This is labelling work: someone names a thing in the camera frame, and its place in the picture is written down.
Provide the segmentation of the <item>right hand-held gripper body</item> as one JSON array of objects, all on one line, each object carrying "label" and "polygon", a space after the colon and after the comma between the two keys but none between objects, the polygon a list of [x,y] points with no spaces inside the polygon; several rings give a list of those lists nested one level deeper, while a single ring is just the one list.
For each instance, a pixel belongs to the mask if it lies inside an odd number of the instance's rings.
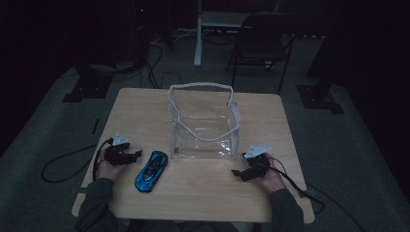
[{"label": "right hand-held gripper body", "polygon": [[251,145],[246,151],[247,158],[254,158],[255,165],[249,165],[248,169],[252,169],[255,173],[255,178],[264,177],[270,168],[269,161],[264,156],[264,153],[271,149],[270,146],[253,146]]}]

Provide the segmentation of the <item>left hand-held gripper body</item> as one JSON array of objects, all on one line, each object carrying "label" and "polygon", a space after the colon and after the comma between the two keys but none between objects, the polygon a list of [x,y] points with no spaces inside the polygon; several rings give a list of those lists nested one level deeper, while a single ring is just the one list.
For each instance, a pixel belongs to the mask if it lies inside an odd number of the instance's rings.
[{"label": "left hand-held gripper body", "polygon": [[112,165],[123,165],[129,163],[129,154],[120,151],[120,145],[130,143],[129,140],[119,132],[116,132],[110,146],[106,149],[105,159]]}]

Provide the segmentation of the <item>blue toy car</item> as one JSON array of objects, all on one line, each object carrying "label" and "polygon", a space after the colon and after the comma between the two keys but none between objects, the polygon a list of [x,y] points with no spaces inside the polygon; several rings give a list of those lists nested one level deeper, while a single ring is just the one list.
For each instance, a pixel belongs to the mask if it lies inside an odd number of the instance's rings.
[{"label": "blue toy car", "polygon": [[168,155],[153,151],[151,157],[135,178],[134,186],[140,192],[151,192],[168,164]]}]

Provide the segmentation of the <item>clear plastic bag white trim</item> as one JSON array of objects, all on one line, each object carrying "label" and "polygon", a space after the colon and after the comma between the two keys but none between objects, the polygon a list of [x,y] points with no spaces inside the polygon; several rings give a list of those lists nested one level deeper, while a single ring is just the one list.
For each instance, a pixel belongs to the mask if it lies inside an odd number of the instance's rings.
[{"label": "clear plastic bag white trim", "polygon": [[241,114],[231,86],[212,82],[174,84],[167,97],[173,123],[171,157],[237,157]]}]

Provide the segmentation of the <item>person's left hand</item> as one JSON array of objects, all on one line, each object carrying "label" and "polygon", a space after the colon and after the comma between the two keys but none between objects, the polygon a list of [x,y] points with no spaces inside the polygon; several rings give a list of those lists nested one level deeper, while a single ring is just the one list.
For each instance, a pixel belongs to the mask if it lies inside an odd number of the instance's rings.
[{"label": "person's left hand", "polygon": [[105,159],[105,153],[106,149],[103,149],[97,163],[96,179],[109,179],[115,182],[127,167],[125,165],[112,165]]}]

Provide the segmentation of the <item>person's right hand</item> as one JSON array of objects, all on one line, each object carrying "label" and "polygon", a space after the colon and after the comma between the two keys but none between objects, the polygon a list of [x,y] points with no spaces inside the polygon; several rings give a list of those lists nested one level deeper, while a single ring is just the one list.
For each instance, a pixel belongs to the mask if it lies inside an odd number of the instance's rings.
[{"label": "person's right hand", "polygon": [[264,177],[258,177],[253,179],[252,182],[261,186],[269,193],[276,192],[280,189],[285,189],[285,183],[281,178],[281,175],[277,172],[274,159],[267,153],[264,153],[270,164],[270,169],[267,171]]}]

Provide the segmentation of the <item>black folding chair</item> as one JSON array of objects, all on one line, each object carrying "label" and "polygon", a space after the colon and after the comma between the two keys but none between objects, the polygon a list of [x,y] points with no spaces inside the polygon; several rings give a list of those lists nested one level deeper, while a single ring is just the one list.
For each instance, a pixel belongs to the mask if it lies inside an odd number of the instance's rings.
[{"label": "black folding chair", "polygon": [[271,69],[275,62],[283,62],[277,89],[279,94],[300,25],[301,16],[297,13],[266,12],[248,15],[235,37],[234,48],[225,69],[228,71],[233,67],[231,87],[235,86],[240,60],[243,60],[244,66],[271,62],[267,70]]}]

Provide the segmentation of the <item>black stand with base plate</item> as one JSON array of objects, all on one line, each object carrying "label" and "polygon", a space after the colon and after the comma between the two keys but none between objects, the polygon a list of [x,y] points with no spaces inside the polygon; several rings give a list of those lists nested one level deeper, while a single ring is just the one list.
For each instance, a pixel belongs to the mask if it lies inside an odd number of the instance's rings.
[{"label": "black stand with base plate", "polygon": [[326,109],[333,114],[344,111],[335,101],[330,90],[336,82],[336,62],[325,48],[320,48],[308,69],[307,78],[317,80],[315,84],[298,84],[297,90],[306,109]]},{"label": "black stand with base plate", "polygon": [[74,67],[79,78],[72,91],[68,93],[63,102],[81,102],[83,99],[104,99],[113,76],[99,74],[88,64]]}]

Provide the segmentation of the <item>white desk frame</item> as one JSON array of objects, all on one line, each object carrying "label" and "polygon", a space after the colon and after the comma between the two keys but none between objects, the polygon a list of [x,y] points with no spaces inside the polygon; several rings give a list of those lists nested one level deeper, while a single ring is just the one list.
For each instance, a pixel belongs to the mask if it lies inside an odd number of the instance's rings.
[{"label": "white desk frame", "polygon": [[196,44],[193,65],[202,63],[202,34],[204,27],[239,28],[248,13],[212,12],[202,9],[202,1],[197,0]]}]

